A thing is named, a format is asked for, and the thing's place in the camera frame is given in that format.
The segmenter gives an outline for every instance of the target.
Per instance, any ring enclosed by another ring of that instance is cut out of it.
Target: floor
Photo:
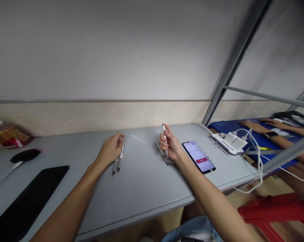
[[[248,191],[257,183],[250,184],[243,187],[241,190]],[[255,189],[250,194],[243,194],[241,192],[234,192],[227,196],[228,200],[235,208],[238,208],[247,202],[254,200],[256,196],[264,195],[280,195],[294,192],[281,179],[270,176],[264,183]],[[178,227],[180,225],[183,208],[167,212],[151,220],[138,223],[133,226],[126,227],[117,232],[112,232],[102,235],[99,242],[127,242],[139,241],[145,235],[149,235],[154,241],[160,241],[166,232]],[[261,232],[251,224],[247,225],[253,232],[258,242],[269,241]],[[286,242],[304,242],[304,225],[298,221],[290,221],[287,223],[273,223],[272,226],[282,236]]]

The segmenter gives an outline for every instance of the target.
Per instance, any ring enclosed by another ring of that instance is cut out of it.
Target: power outlet
[[[240,150],[236,150],[234,147],[232,147],[230,144],[228,144],[221,136],[220,134],[212,134],[209,137],[211,140],[213,141],[217,141],[218,142],[218,147],[224,152],[226,153],[226,155],[228,156],[236,156],[236,155],[241,155],[244,150],[240,149]]]

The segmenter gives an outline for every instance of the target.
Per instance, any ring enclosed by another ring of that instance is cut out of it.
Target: table
[[[265,124],[265,122],[261,122],[259,121],[259,119],[262,119],[262,118],[256,118],[256,119],[247,119],[247,120],[250,120],[252,122],[255,122],[255,123],[259,123],[260,125],[264,126],[265,128],[267,129],[273,129],[274,127],[271,126],[271,125],[268,125],[268,124]],[[228,133],[228,132],[233,132],[237,129],[240,129],[240,128],[243,128],[243,129],[247,129],[249,130],[249,128],[247,128],[246,126],[243,126],[243,125],[240,125],[238,122],[241,121],[241,120],[230,120],[230,121],[220,121],[220,122],[214,122],[214,123],[211,123],[210,125],[208,125],[208,128],[213,128],[215,129],[217,132],[219,133]],[[302,136],[298,135],[298,134],[295,134],[291,131],[287,131],[288,133],[290,133],[291,135],[293,135],[294,137],[292,138],[288,138],[287,140],[293,142],[293,143],[296,143],[297,141],[299,141]],[[242,137],[246,134],[247,132],[246,131],[238,131],[238,136],[239,137]],[[256,139],[256,141],[258,142],[258,145],[260,147],[267,147],[267,148],[271,148],[272,150],[280,150],[280,148],[278,146],[276,146],[273,142],[265,139],[263,136],[261,136],[260,134],[256,133],[256,132],[253,132],[252,133],[254,138]],[[252,143],[250,142],[250,137],[248,136],[247,137],[247,140],[248,144],[243,148],[243,150],[246,150],[247,148],[253,146]],[[253,159],[254,161],[257,162],[257,158],[258,156],[257,155],[248,155],[251,159]],[[275,155],[264,155],[265,157],[267,157],[268,159],[272,159],[273,157],[275,157]],[[265,164],[266,162],[268,162],[267,159],[263,158],[262,159],[263,163]],[[295,163],[297,163],[297,160],[291,160],[290,162],[284,164],[282,166],[282,168],[286,168],[288,166],[292,166],[294,165]]]
[[[228,157],[209,139],[211,131],[195,124],[171,127],[180,143],[195,141],[206,151],[216,171],[205,176],[220,190],[258,178],[257,170],[242,157]],[[112,176],[110,166],[99,179],[76,241],[148,219],[189,203],[195,198],[181,172],[166,166],[155,141],[162,127],[121,130],[125,134],[122,168]],[[43,169],[69,165],[70,169],[21,241],[29,241],[80,180],[96,158],[102,143],[116,131],[36,138],[27,147],[0,153],[0,177],[11,167],[16,153],[37,148],[42,153],[19,167],[0,186],[0,215]]]

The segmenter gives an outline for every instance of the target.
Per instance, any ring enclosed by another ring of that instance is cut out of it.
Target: red plastic stool
[[[304,201],[296,193],[257,197],[257,200],[239,207],[238,212],[246,223],[257,225],[271,242],[284,240],[270,223],[301,221],[304,224]]]

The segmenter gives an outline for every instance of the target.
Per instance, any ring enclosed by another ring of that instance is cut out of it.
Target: blue tablecloth
[[[252,122],[255,123],[259,123],[260,125],[264,126],[267,129],[273,129],[273,126],[270,126],[268,124],[265,124],[265,122],[261,122],[259,121],[259,119],[246,119],[246,120],[250,120]],[[246,130],[249,130],[249,128],[247,128],[246,126],[240,125],[238,122],[241,120],[231,120],[231,121],[220,121],[220,122],[214,122],[211,123],[210,125],[208,125],[208,128],[214,128],[217,132],[219,133],[228,133],[228,132],[233,132],[237,129],[240,128],[244,128]],[[288,138],[287,140],[296,143],[297,141],[299,141],[302,136],[295,134],[293,132],[287,131],[288,133],[290,133],[291,135],[294,135],[294,137],[292,138]],[[242,137],[244,135],[246,135],[247,132],[244,130],[240,130],[238,131],[237,135],[239,137]],[[254,136],[254,138],[256,139],[256,141],[258,142],[258,145],[260,147],[267,147],[267,148],[271,148],[272,150],[280,150],[279,147],[277,147],[275,144],[273,144],[271,141],[265,139],[264,137],[262,137],[260,134],[256,133],[256,132],[252,132],[252,135]],[[250,142],[250,136],[248,135],[247,137],[247,142],[248,144],[243,148],[243,150],[246,150],[248,147],[253,146],[252,143]],[[264,155],[265,157],[267,157],[268,159],[272,159],[275,155]],[[257,155],[249,155],[250,158],[252,158],[255,162],[257,162]],[[265,164],[266,162],[268,162],[267,159],[262,157],[262,161]],[[295,164],[297,161],[296,160],[291,160],[290,162],[286,163],[285,165],[283,165],[282,167],[285,169],[288,166],[291,166],[293,164]]]

